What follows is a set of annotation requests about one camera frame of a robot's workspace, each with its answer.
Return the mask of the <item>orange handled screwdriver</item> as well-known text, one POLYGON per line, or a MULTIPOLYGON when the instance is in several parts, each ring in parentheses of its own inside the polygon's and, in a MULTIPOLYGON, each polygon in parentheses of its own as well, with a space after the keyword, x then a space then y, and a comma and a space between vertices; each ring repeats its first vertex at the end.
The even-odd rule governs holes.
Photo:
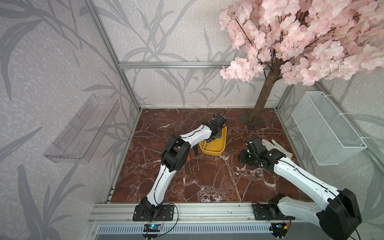
POLYGON ((188 166, 189 166, 189 169, 190 169, 190 174, 192 174, 192 166, 191 166, 191 157, 190 157, 190 155, 188 155, 187 162, 188 162, 188 166))

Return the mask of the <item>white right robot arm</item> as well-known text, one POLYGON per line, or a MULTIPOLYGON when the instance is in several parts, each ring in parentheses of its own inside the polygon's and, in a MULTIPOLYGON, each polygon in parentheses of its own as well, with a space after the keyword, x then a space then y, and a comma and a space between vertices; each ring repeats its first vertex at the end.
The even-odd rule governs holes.
POLYGON ((240 161, 251 167, 269 170, 296 186, 311 202, 276 195, 267 204, 253 203, 254 216, 265 220, 299 219, 320 227, 333 240, 347 240, 362 223, 356 195, 349 189, 339 190, 295 164, 283 152, 268 150, 255 136, 245 141, 240 161))

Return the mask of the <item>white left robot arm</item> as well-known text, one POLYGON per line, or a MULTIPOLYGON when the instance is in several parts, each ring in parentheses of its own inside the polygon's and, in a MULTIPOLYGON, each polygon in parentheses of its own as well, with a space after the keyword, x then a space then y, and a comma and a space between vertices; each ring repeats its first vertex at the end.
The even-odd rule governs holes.
POLYGON ((210 121, 201 124, 197 129, 169 138, 161 155, 161 168, 156 181, 138 205, 145 215, 154 218, 159 214, 165 193, 174 175, 186 165, 190 150, 202 142, 210 144, 216 140, 226 124, 227 119, 224 116, 214 115, 210 121))

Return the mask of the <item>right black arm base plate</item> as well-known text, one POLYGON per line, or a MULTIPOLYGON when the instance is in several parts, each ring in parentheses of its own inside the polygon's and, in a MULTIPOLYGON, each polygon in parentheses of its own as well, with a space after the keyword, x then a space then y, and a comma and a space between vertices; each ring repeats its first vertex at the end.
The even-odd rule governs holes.
POLYGON ((295 220, 295 217, 283 215, 276 204, 262 204, 252 202, 255 220, 284 221, 295 220))

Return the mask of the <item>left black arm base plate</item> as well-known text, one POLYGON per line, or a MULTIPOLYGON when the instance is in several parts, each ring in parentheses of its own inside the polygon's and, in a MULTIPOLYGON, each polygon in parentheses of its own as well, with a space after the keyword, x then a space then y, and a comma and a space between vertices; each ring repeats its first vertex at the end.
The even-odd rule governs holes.
POLYGON ((174 219, 175 206, 174 205, 160 205, 151 207, 146 210, 145 206, 137 205, 134 210, 134 222, 151 222, 151 221, 165 221, 170 222, 174 219))

